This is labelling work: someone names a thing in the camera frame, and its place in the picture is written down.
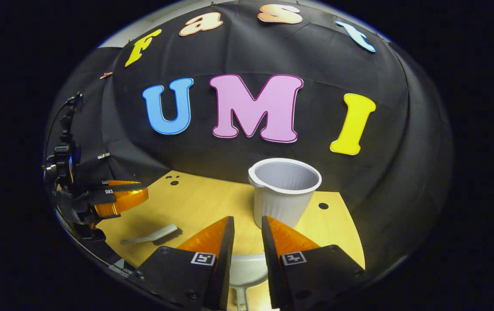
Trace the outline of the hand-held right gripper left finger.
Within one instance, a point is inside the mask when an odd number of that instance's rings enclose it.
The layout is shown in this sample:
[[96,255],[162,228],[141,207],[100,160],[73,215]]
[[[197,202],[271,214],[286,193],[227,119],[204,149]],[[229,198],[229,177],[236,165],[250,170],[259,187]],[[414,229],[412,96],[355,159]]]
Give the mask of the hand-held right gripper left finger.
[[223,217],[180,246],[161,246],[127,278],[156,311],[225,311],[235,235]]

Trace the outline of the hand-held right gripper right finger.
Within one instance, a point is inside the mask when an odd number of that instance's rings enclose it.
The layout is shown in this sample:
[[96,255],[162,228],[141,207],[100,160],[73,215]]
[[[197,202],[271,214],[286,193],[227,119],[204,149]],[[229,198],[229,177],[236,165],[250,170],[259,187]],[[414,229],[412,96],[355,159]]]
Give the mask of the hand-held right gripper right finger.
[[365,270],[335,244],[320,247],[269,216],[262,238],[272,308],[335,310],[365,287]]

